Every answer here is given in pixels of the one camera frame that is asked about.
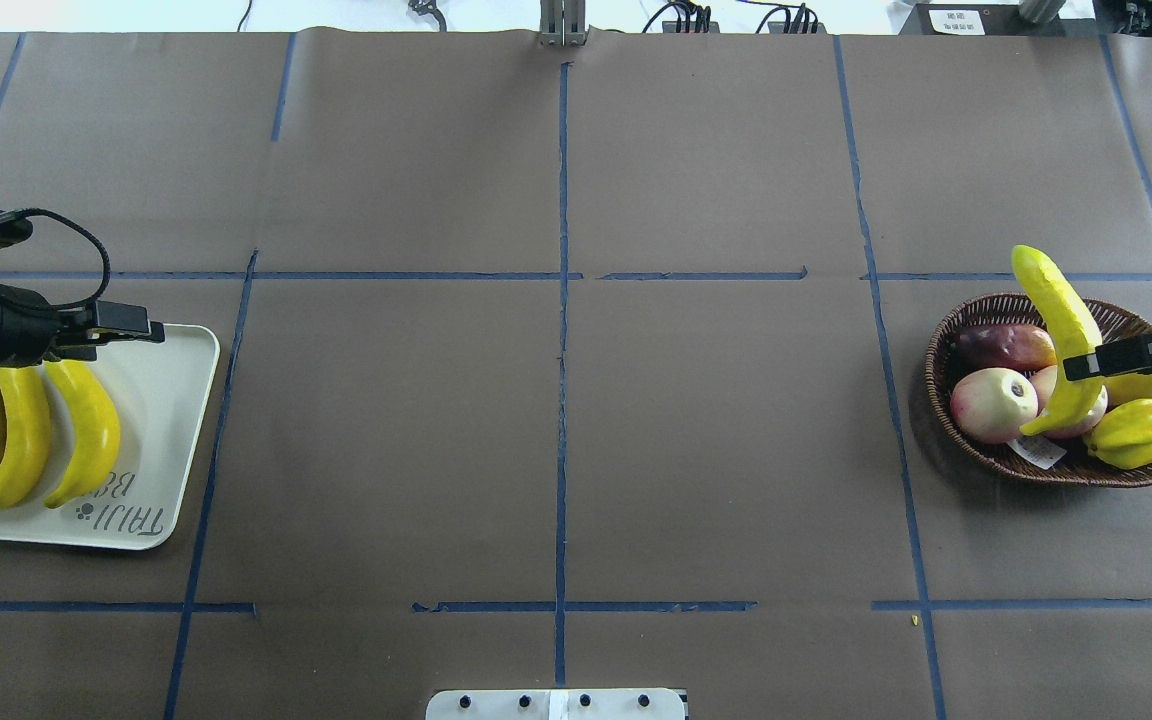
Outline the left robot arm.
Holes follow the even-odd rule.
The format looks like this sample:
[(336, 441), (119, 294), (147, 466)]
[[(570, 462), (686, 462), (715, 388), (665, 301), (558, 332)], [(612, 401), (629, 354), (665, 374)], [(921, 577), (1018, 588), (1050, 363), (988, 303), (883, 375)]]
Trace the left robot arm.
[(109, 343), (165, 340), (165, 325), (147, 319), (145, 306), (93, 300), (60, 309), (36, 291), (0, 285), (0, 367), (92, 363), (97, 348)]

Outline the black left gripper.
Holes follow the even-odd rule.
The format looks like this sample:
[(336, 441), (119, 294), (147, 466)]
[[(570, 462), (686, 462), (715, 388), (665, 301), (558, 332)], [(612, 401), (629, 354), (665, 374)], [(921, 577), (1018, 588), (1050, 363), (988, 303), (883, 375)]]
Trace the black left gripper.
[[(83, 338), (90, 344), (81, 344)], [(0, 366), (33, 366), (45, 361), (94, 363), (99, 359), (97, 344), (160, 344), (165, 338), (164, 324), (147, 319), (146, 306), (96, 297), (51, 304), (40, 293), (0, 285)]]

